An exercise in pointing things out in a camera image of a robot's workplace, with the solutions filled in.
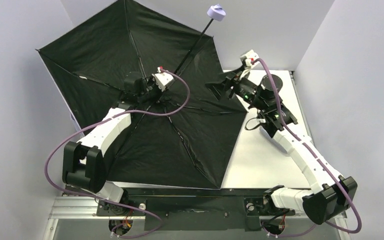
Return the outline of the lavender folding umbrella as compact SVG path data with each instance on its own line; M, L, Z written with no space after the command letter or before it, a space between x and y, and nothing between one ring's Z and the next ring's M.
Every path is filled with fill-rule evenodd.
M158 67L180 76L159 102L135 104L121 143L106 161L112 182L220 189L247 111L216 99L225 79L211 36L133 0L118 0L38 51L76 124L104 119L128 74Z

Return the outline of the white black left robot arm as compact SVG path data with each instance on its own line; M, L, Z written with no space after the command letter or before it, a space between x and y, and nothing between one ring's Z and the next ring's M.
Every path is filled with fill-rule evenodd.
M121 94L109 107L102 122L79 140L65 144L62 181L94 197L126 204L127 192L107 179L110 165L135 120L133 110L140 104L160 100L174 81L171 74L160 70L148 77L130 72Z

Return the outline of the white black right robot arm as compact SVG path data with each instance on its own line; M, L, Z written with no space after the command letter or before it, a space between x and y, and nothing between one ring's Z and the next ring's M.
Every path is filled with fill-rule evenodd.
M283 104L279 91L283 81L265 75L259 84L248 79L243 70L225 74L224 81L206 83L217 100L236 96L257 109L257 119L269 137L292 158L306 178L310 189L298 190L283 185L264 193L271 208L302 212L321 225L351 207L358 184L353 177L343 177L318 152L311 138L300 133L297 118Z

